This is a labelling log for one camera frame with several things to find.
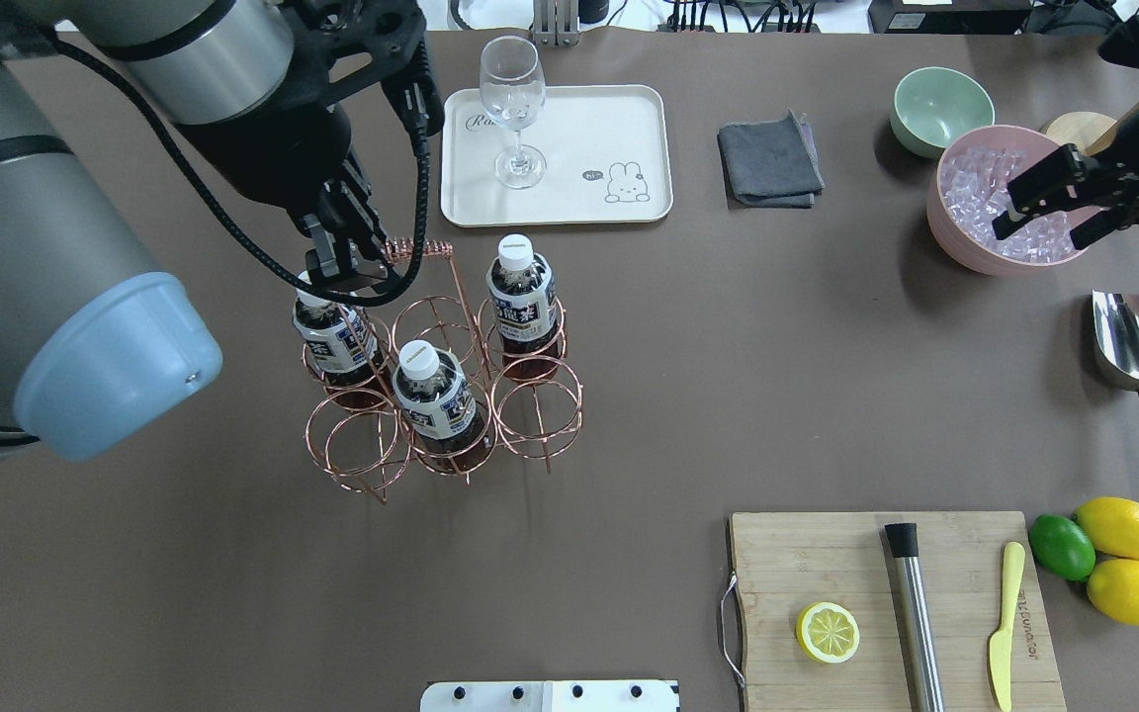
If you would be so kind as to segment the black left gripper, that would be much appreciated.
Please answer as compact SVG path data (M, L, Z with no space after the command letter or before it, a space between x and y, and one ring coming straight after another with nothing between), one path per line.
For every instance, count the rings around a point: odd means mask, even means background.
M444 112L424 14L413 1L288 1L272 18L288 24L294 42L280 84L239 116L177 122L177 130L243 197L289 213L310 240L314 287L345 288L353 272L392 272L341 103L380 85L415 156L428 157Z

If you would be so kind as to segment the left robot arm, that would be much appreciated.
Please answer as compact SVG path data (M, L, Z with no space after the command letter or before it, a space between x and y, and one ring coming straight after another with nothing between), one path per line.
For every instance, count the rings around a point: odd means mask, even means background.
M309 296L370 310L420 269L443 105L415 1L0 1L0 459L117 445L222 366L10 60L64 55L122 91L227 234ZM342 101L380 84L417 163L398 270Z

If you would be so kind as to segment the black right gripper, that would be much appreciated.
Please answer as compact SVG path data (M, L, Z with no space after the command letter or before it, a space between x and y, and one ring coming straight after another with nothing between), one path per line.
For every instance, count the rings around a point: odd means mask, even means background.
M1008 197L1010 220L1039 218L1005 239L993 231L993 249L1075 249L1073 228L1076 234L1112 234L1139 226L1139 112L1097 156L1085 156L1074 144L1049 152L1011 177ZM1103 212L1077 208L1081 199ZM1071 208L1076 210L1059 212Z

